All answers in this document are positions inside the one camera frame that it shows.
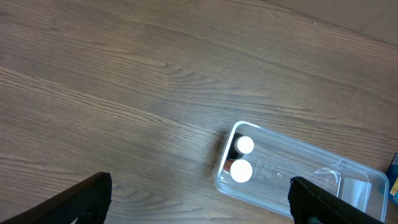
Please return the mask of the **orange tube white cap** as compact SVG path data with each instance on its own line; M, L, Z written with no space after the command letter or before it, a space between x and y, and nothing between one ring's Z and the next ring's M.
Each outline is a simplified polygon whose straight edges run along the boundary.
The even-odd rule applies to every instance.
M244 159L228 159L225 162L223 170L237 183L247 182L253 173L251 164Z

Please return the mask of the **clear plastic container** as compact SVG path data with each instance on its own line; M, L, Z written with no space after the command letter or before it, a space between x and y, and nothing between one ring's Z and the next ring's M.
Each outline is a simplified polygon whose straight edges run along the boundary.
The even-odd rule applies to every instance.
M254 141L248 161L252 177L235 182L223 170L235 133ZM245 121L233 125L214 169L216 188L230 197L290 216L290 180L303 177L367 215L384 222L389 180L376 169Z

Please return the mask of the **black tube white cap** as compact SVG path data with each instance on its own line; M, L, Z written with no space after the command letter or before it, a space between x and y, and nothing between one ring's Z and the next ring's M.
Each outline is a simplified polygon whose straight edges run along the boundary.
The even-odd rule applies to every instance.
M240 159L244 155L249 154L254 149L254 141L249 136L241 133L235 133L232 143L229 147L227 159Z

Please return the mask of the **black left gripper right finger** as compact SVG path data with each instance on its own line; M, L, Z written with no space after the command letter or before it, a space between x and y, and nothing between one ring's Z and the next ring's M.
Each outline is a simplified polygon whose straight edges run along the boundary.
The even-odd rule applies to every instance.
M382 224L303 177L291 178L288 201L295 224Z

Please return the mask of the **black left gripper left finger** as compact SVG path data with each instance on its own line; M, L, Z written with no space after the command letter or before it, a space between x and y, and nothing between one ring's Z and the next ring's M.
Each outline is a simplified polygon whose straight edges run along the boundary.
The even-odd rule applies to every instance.
M110 173L99 172L2 224L103 224L111 194Z

